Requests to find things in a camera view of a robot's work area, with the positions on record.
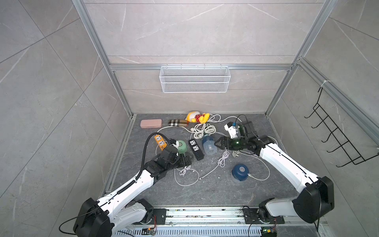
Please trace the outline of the blue meat grinder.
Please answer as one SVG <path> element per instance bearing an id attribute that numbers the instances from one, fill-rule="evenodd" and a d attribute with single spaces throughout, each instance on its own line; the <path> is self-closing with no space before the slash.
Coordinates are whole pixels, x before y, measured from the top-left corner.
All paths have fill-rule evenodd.
<path id="1" fill-rule="evenodd" d="M 244 164 L 236 164 L 232 169 L 232 177 L 236 182 L 245 181 L 249 177 L 249 169 Z"/>
<path id="2" fill-rule="evenodd" d="M 212 156 L 217 153 L 217 147 L 215 146 L 214 138 L 211 135 L 204 136 L 202 138 L 202 146 L 206 155 Z"/>

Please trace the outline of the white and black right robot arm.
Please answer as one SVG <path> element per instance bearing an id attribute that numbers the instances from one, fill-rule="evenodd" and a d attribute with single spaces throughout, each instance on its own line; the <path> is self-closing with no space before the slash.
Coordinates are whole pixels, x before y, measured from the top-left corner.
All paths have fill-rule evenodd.
<path id="1" fill-rule="evenodd" d="M 258 137 L 251 121 L 228 122 L 225 130 L 230 134 L 215 142 L 222 150 L 249 150 L 260 160 L 277 169 L 295 188 L 293 198 L 270 198 L 260 203 L 259 220 L 268 222 L 278 216 L 298 216 L 314 223 L 335 207 L 334 184 L 328 177 L 320 177 L 290 158 L 269 136 Z"/>

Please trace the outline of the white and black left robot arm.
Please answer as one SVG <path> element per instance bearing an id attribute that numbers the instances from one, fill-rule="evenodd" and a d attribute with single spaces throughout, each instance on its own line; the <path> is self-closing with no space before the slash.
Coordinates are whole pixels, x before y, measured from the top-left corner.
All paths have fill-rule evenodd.
<path id="1" fill-rule="evenodd" d="M 159 136 L 167 145 L 160 154 L 146 161 L 151 138 Z M 168 139 L 159 132 L 150 134 L 145 142 L 141 166 L 138 173 L 110 194 L 94 200 L 89 198 L 80 209 L 71 235 L 76 237 L 111 237 L 121 229 L 137 222 L 149 223 L 153 217 L 153 206 L 145 199 L 134 204 L 131 201 L 166 176 L 168 171 L 190 166 L 193 155 L 184 152 L 185 143 Z"/>

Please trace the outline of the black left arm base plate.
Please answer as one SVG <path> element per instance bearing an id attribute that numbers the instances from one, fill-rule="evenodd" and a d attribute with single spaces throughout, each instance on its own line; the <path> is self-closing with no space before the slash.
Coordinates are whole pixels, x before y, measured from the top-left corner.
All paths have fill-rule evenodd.
<path id="1" fill-rule="evenodd" d="M 142 224 L 142 225 L 153 225 L 154 223 L 158 225 L 164 225 L 166 221 L 167 209 L 158 208 L 150 210 L 147 212 L 146 216 L 140 222 L 134 222 L 133 225 Z"/>

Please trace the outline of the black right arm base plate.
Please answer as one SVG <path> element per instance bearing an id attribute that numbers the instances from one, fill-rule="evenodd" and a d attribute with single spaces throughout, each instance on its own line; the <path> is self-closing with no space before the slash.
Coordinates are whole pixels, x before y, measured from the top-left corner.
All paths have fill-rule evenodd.
<path id="1" fill-rule="evenodd" d="M 284 224 L 283 216 L 271 216 L 261 207 L 243 206 L 241 209 L 246 224 Z"/>

